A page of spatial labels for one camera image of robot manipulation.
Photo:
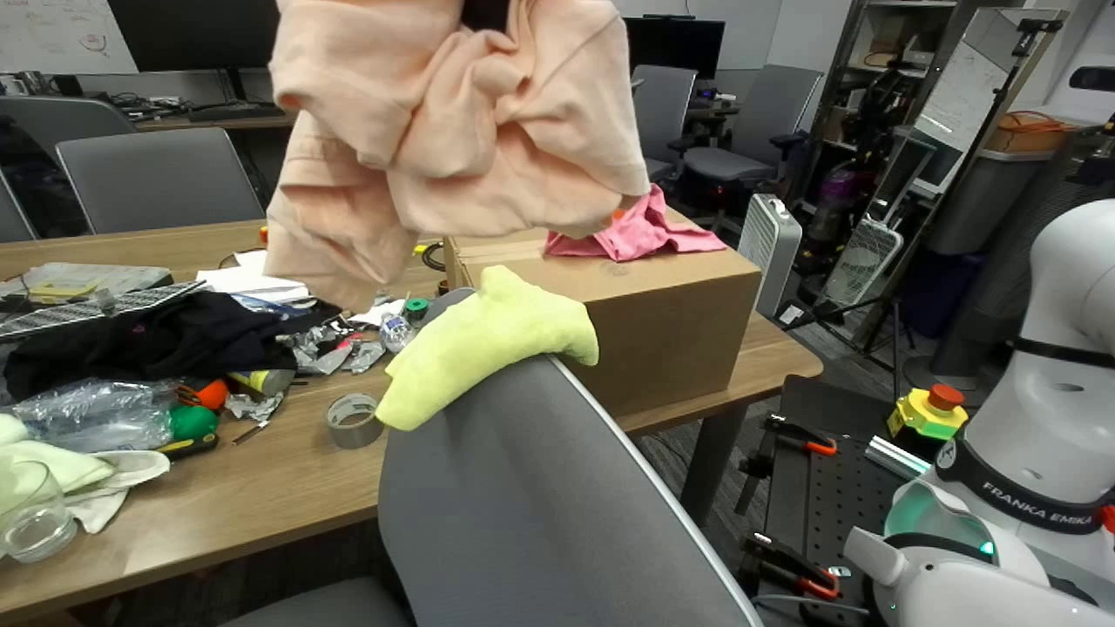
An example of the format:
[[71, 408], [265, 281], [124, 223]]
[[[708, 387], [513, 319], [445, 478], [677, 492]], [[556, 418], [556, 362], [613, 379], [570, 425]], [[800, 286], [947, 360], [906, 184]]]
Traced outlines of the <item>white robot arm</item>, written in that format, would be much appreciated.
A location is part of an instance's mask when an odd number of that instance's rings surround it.
[[1012, 362], [842, 558], [885, 627], [1115, 627], [1115, 202], [1033, 242]]

